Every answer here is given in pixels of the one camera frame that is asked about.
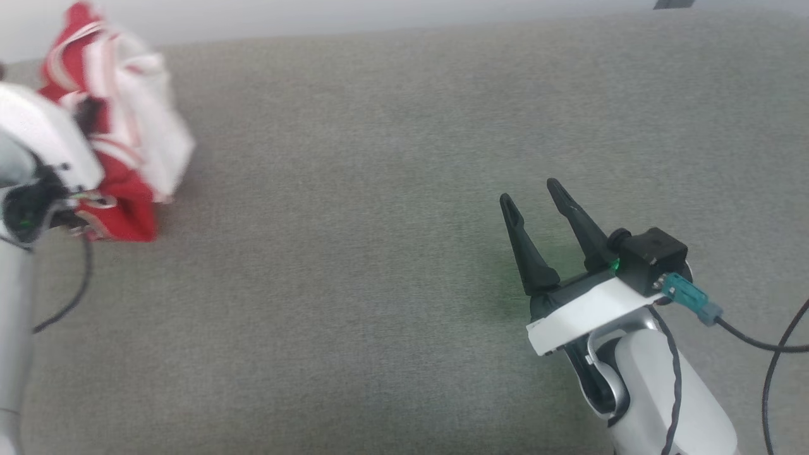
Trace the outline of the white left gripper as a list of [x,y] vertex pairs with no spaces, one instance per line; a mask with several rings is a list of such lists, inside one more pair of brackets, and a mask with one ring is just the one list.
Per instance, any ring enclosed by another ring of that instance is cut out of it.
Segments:
[[30,87],[0,82],[0,142],[15,142],[53,167],[70,193],[95,190],[104,168],[86,137],[104,132],[104,108],[104,100],[86,98],[77,104],[73,119]]

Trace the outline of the red and white jersey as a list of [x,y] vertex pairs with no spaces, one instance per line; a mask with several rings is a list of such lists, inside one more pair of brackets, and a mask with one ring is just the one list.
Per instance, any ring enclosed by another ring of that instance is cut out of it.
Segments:
[[162,54],[75,2],[41,69],[40,94],[63,107],[104,100],[103,133],[88,138],[104,168],[95,190],[78,199],[91,241],[153,242],[156,207],[173,199],[195,141],[174,99]]

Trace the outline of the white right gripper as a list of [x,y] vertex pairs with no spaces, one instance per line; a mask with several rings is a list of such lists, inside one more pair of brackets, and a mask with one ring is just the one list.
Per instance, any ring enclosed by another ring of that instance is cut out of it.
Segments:
[[[574,231],[585,269],[595,272],[613,268],[617,255],[610,251],[604,231],[558,179],[549,178],[547,187],[559,213]],[[557,271],[544,261],[526,232],[522,213],[511,196],[503,193],[499,204],[524,293],[531,299],[532,321],[526,330],[536,354],[548,355],[662,297],[657,290],[650,294],[638,292],[607,272],[563,287]]]

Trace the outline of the grey fabric sofa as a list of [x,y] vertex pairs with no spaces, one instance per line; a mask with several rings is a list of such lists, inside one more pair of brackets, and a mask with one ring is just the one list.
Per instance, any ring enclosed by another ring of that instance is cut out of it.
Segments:
[[809,18],[669,9],[164,49],[198,147],[153,244],[35,337],[26,455],[609,455],[538,357],[498,204],[690,248],[728,322],[809,299]]

